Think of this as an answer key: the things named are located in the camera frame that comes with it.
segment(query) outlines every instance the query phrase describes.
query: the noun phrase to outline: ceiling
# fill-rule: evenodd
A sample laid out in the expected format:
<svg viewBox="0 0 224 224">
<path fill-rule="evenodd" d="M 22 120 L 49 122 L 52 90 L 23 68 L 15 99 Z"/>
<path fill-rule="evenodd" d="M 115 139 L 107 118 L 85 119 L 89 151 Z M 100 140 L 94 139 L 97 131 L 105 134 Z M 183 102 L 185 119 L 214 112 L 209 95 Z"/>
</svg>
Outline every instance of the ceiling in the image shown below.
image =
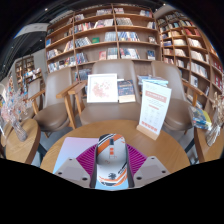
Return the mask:
<svg viewBox="0 0 224 224">
<path fill-rule="evenodd" d="M 138 5 L 145 5 L 152 9 L 160 8 L 164 1 L 161 0 L 11 0 L 1 4 L 0 15 L 4 18 L 0 29 L 0 81 L 7 76 L 15 59 L 32 54 L 39 49 L 43 49 L 46 32 L 35 32 L 19 36 L 15 39 L 13 37 L 20 31 L 22 27 L 32 23 L 49 23 L 59 14 L 67 10 L 78 10 L 87 6 L 105 4 L 105 3 L 131 3 Z M 214 32 L 215 29 L 221 27 L 221 19 L 224 17 L 222 12 L 222 2 L 218 0 L 166 0 L 177 9 L 184 11 L 186 15 L 197 21 L 199 27 L 203 27 L 203 31 L 212 40 L 213 46 L 218 51 L 219 55 L 224 55 L 224 45 L 222 40 L 224 38 L 223 32 Z"/>
</svg>

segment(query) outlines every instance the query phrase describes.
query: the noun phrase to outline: framed picture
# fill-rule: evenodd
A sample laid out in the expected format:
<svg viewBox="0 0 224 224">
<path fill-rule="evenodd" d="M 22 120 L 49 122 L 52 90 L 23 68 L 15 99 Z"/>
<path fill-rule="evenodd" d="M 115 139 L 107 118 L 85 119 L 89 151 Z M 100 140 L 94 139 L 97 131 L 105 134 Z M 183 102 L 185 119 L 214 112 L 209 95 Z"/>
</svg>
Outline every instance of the framed picture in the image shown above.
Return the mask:
<svg viewBox="0 0 224 224">
<path fill-rule="evenodd" d="M 117 74 L 88 76 L 87 103 L 118 102 Z"/>
</svg>

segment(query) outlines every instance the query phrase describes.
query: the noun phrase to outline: poster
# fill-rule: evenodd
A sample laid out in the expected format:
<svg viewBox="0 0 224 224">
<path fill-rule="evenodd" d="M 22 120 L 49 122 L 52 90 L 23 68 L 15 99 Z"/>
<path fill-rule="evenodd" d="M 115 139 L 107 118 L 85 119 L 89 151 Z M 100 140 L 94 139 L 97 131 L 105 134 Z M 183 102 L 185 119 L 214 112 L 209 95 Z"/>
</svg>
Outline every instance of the poster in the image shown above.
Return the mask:
<svg viewBox="0 0 224 224">
<path fill-rule="evenodd" d="M 117 74 L 92 74 L 88 76 L 87 103 L 117 101 Z"/>
<path fill-rule="evenodd" d="M 171 89 L 143 80 L 139 125 L 159 135 L 170 102 Z"/>
</svg>

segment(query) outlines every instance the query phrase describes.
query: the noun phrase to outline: wooden bookshelf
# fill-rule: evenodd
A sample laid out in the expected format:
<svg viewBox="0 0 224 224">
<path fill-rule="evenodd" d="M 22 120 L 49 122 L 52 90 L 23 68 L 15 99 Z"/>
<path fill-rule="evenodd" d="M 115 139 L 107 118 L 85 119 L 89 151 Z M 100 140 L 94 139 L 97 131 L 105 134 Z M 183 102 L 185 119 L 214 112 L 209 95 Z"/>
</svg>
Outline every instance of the wooden bookshelf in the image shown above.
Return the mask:
<svg viewBox="0 0 224 224">
<path fill-rule="evenodd" d="M 191 21 L 190 19 L 188 19 L 187 17 L 176 17 L 174 20 L 168 20 L 166 18 L 167 15 L 172 15 L 174 14 L 174 12 L 180 12 L 179 10 L 174 10 L 174 11 L 170 11 L 162 16 L 160 16 L 157 20 L 159 19 L 164 19 L 166 22 L 159 25 L 159 32 L 160 32 L 160 40 L 161 40 L 161 48 L 162 49 L 172 49 L 174 51 L 174 56 L 173 56 L 173 60 L 174 60 L 174 64 L 176 65 L 176 60 L 180 59 L 182 61 L 184 61 L 184 64 L 186 64 L 186 62 L 189 62 L 189 68 L 190 69 L 186 69 L 186 68 L 182 68 L 177 66 L 181 71 L 182 71 L 182 78 L 188 80 L 188 82 L 190 83 L 191 80 L 191 76 L 195 76 L 198 78 L 198 89 L 201 90 L 203 92 L 203 95 L 198 97 L 198 101 L 202 104 L 203 108 L 205 111 L 208 112 L 208 114 L 213 117 L 214 112 L 212 110 L 212 101 L 214 99 L 214 93 L 217 92 L 218 95 L 220 95 L 222 93 L 222 91 L 219 89 L 219 87 L 215 84 L 215 75 L 217 74 L 217 76 L 219 75 L 220 78 L 222 78 L 222 72 L 215 66 L 215 62 L 217 64 L 219 64 L 220 66 L 222 66 L 221 61 L 218 57 L 218 55 L 215 53 L 214 49 L 212 48 L 211 43 L 209 42 L 208 38 L 205 36 L 205 34 L 196 26 L 182 26 L 180 20 L 183 21 Z M 169 27 L 169 24 L 173 24 L 174 22 L 177 22 L 179 24 L 180 27 L 178 28 L 173 28 L 173 29 L 169 29 L 166 31 L 161 31 L 160 28 L 163 27 L 164 25 Z M 184 29 L 188 29 L 189 31 L 192 32 L 192 35 L 187 35 Z M 198 30 L 200 36 L 196 35 L 195 29 Z M 178 31 L 180 33 L 180 35 L 178 36 L 173 36 L 172 31 Z M 162 38 L 163 34 L 167 34 L 171 32 L 171 37 L 167 37 L 165 39 Z M 201 47 L 194 47 L 190 45 L 189 39 L 194 39 L 194 40 L 198 40 L 201 45 Z M 177 46 L 177 45 L 173 45 L 170 47 L 163 47 L 163 42 L 164 41 L 169 41 L 171 40 L 172 43 L 174 39 L 183 39 L 186 41 L 187 46 Z M 185 54 L 187 55 L 187 57 L 183 57 L 183 56 L 177 56 L 175 55 L 175 49 L 182 49 L 184 50 Z M 191 56 L 191 50 L 199 52 L 203 55 L 204 60 L 206 60 L 205 55 L 208 55 L 209 58 L 209 63 L 207 63 L 206 61 L 202 61 L 200 59 L 197 58 L 192 58 Z M 208 78 L 204 77 L 201 74 L 198 74 L 194 71 L 191 71 L 191 62 L 196 63 L 202 67 L 204 67 L 206 69 L 207 72 L 207 76 Z M 206 96 L 204 94 L 206 87 L 209 87 L 209 94 L 208 96 Z M 193 96 L 193 92 L 185 87 L 185 94 L 186 95 L 191 95 Z"/>
<path fill-rule="evenodd" d="M 116 14 L 114 8 L 123 8 L 124 14 Z M 97 10 L 100 9 L 112 9 L 111 14 L 105 14 L 105 15 L 96 15 Z M 65 60 L 67 58 L 70 58 L 72 56 L 75 57 L 75 60 L 77 61 L 76 54 L 77 53 L 85 53 L 88 59 L 88 62 L 78 64 L 77 66 L 70 66 L 72 68 L 72 73 L 75 77 L 75 73 L 79 74 L 79 70 L 86 69 L 86 68 L 92 68 L 93 64 L 97 61 L 99 61 L 99 52 L 100 51 L 106 51 L 108 52 L 108 48 L 117 48 L 118 49 L 118 55 L 117 58 L 120 59 L 120 52 L 119 48 L 132 48 L 137 49 L 138 54 L 140 56 L 140 59 L 126 59 L 126 60 L 132 60 L 135 65 L 136 75 L 147 75 L 151 73 L 151 61 L 148 60 L 147 57 L 147 50 L 154 50 L 156 60 L 161 61 L 162 60 L 162 54 L 161 54 L 161 46 L 159 42 L 159 30 L 158 26 L 156 29 L 150 29 L 147 28 L 148 22 L 156 22 L 154 18 L 154 14 L 152 13 L 152 18 L 147 16 L 140 15 L 141 10 L 147 10 L 151 11 L 150 8 L 142 7 L 142 6 L 133 6 L 133 5 L 123 5 L 123 4 L 105 4 L 103 6 L 97 6 L 97 7 L 91 7 L 86 8 L 83 10 L 77 10 L 73 13 L 73 15 L 70 15 L 66 18 L 63 18 L 62 20 L 58 21 L 58 23 L 55 23 L 53 25 L 50 25 L 48 27 L 49 29 L 54 29 L 52 33 L 50 33 L 48 36 L 46 36 L 46 40 L 51 39 L 53 40 L 53 43 L 48 45 L 46 49 L 46 54 L 48 51 L 53 49 L 64 51 L 64 48 L 66 46 L 66 43 L 68 41 L 73 40 L 74 48 L 73 50 L 69 52 L 63 52 L 53 58 L 50 58 L 46 61 L 49 70 L 49 64 L 55 63 L 60 60 Z M 75 16 L 83 14 L 84 19 L 76 21 Z M 70 18 L 73 18 L 72 24 L 68 24 L 68 21 Z M 117 25 L 116 18 L 130 18 L 132 21 L 133 26 L 130 25 Z M 82 23 L 89 23 L 89 22 L 97 22 L 98 20 L 102 19 L 113 19 L 113 26 L 106 26 L 101 28 L 94 28 L 85 30 L 78 33 L 73 33 L 72 35 L 68 37 L 64 37 L 65 32 L 69 32 L 69 29 L 74 27 L 75 25 L 80 25 Z M 118 40 L 118 32 L 136 32 L 140 41 L 119 41 Z M 104 42 L 105 39 L 105 33 L 106 32 L 115 32 L 116 33 L 116 41 L 107 41 Z M 154 36 L 156 39 L 157 44 L 149 43 L 149 36 Z M 92 38 L 99 37 L 100 42 L 91 44 L 91 45 L 85 45 L 82 47 L 76 47 L 75 40 L 79 38 L 88 37 L 90 41 L 92 41 Z"/>
</svg>

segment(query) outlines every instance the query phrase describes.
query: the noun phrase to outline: shelf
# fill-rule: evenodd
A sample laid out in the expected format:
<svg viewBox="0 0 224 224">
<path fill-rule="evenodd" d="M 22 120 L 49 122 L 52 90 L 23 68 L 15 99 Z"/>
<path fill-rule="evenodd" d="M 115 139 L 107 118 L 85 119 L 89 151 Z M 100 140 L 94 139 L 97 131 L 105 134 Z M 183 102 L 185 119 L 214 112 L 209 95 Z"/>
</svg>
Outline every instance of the shelf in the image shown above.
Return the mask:
<svg viewBox="0 0 224 224">
<path fill-rule="evenodd" d="M 194 46 L 191 46 L 189 45 L 189 47 L 192 49 L 192 50 L 198 50 L 198 51 L 201 51 L 203 53 L 208 53 L 208 51 L 205 49 L 205 48 L 201 48 L 201 47 L 194 47 Z"/>
<path fill-rule="evenodd" d="M 212 85 L 215 86 L 222 93 L 222 90 L 214 82 L 212 82 Z"/>
<path fill-rule="evenodd" d="M 198 60 L 198 59 L 195 59 L 195 58 L 192 58 L 192 57 L 191 57 L 191 60 L 193 60 L 193 61 L 195 61 L 195 62 L 202 63 L 203 65 L 210 67 L 210 64 L 208 64 L 208 63 L 205 62 L 205 61 L 201 61 L 201 60 Z"/>
<path fill-rule="evenodd" d="M 99 47 L 99 46 L 103 46 L 103 45 L 108 45 L 108 44 L 116 44 L 117 41 L 106 41 L 106 42 L 99 42 L 96 44 L 89 44 L 89 45 L 85 45 L 82 47 L 77 47 L 75 48 L 76 50 L 82 50 L 82 49 L 86 49 L 86 48 L 93 48 L 93 47 Z"/>
<path fill-rule="evenodd" d="M 210 82 L 210 80 L 207 79 L 207 78 L 205 78 L 203 75 L 201 75 L 201 74 L 199 74 L 199 73 L 197 73 L 197 72 L 194 72 L 194 71 L 191 71 L 191 72 L 192 72 L 193 74 L 197 75 L 197 76 L 200 76 L 200 77 L 203 78 L 204 80 Z"/>
<path fill-rule="evenodd" d="M 143 26 L 125 26 L 125 25 L 117 25 L 117 30 L 132 30 L 132 31 L 146 31 L 146 32 L 153 32 L 156 33 L 158 30 L 156 29 L 150 29 Z"/>
<path fill-rule="evenodd" d="M 186 70 L 186 71 L 190 71 L 189 69 L 187 69 L 187 68 L 183 68 L 183 67 L 180 67 L 180 66 L 177 66 L 178 68 L 180 68 L 180 69 L 184 69 L 184 70 Z"/>
<path fill-rule="evenodd" d="M 73 39 L 73 35 L 69 35 L 69 36 L 67 36 L 67 37 L 64 37 L 64 38 L 62 38 L 62 39 L 60 39 L 60 40 L 58 40 L 58 41 L 55 41 L 54 43 L 48 45 L 48 46 L 46 47 L 46 50 L 51 50 L 53 47 L 55 47 L 55 46 L 57 46 L 57 45 L 59 45 L 59 44 L 63 44 L 63 43 L 65 43 L 65 42 L 68 42 L 68 41 L 70 41 L 70 40 L 72 40 L 72 39 Z"/>
<path fill-rule="evenodd" d="M 86 17 L 82 20 L 78 20 L 74 22 L 74 25 L 78 25 L 81 23 L 89 23 L 89 22 L 97 22 L 98 20 L 101 19 L 113 19 L 113 14 L 105 14 L 105 15 L 99 15 L 99 16 L 91 16 L 91 17 Z"/>
<path fill-rule="evenodd" d="M 58 55 L 56 55 L 55 57 L 48 59 L 47 62 L 52 61 L 52 60 L 54 60 L 55 58 L 58 58 L 58 57 L 60 57 L 60 56 L 62 56 L 62 55 L 66 55 L 66 54 L 71 53 L 71 52 L 74 52 L 74 49 L 69 50 L 69 51 L 66 51 L 66 52 L 63 52 L 63 53 L 61 53 L 61 54 L 58 54 Z"/>
<path fill-rule="evenodd" d="M 189 59 L 189 57 L 186 57 L 186 56 L 175 55 L 175 57 L 178 57 L 178 58 L 184 58 L 184 59 Z"/>
<path fill-rule="evenodd" d="M 147 17 L 147 16 L 141 16 L 141 15 L 129 14 L 129 13 L 115 14 L 115 18 L 121 18 L 121 17 L 130 18 L 130 19 L 136 19 L 136 20 L 146 20 L 146 21 L 149 21 L 149 22 L 150 21 L 151 22 L 155 22 L 154 18 Z"/>
<path fill-rule="evenodd" d="M 118 41 L 119 44 L 139 44 L 139 45 L 151 45 L 151 46 L 156 46 L 159 47 L 160 44 L 152 44 L 149 42 L 143 42 L 143 41 Z"/>
<path fill-rule="evenodd" d="M 212 65 L 212 68 L 222 76 L 222 72 L 219 69 L 217 69 L 214 65 Z"/>
<path fill-rule="evenodd" d="M 100 28 L 84 30 L 84 31 L 75 33 L 74 36 L 80 37 L 80 36 L 86 35 L 86 34 L 97 33 L 97 32 L 101 32 L 101 31 L 112 31 L 112 30 L 115 31 L 115 26 L 105 26 L 105 27 L 100 27 Z"/>
<path fill-rule="evenodd" d="M 50 39 L 51 37 L 53 37 L 53 36 L 55 36 L 55 35 L 57 35 L 57 34 L 59 34 L 59 33 L 68 31 L 69 28 L 72 27 L 72 25 L 73 25 L 72 23 L 70 23 L 70 24 L 68 24 L 68 25 L 65 25 L 65 26 L 59 28 L 58 30 L 52 32 L 51 34 L 49 34 L 46 38 L 47 38 L 47 39 Z"/>
</svg>

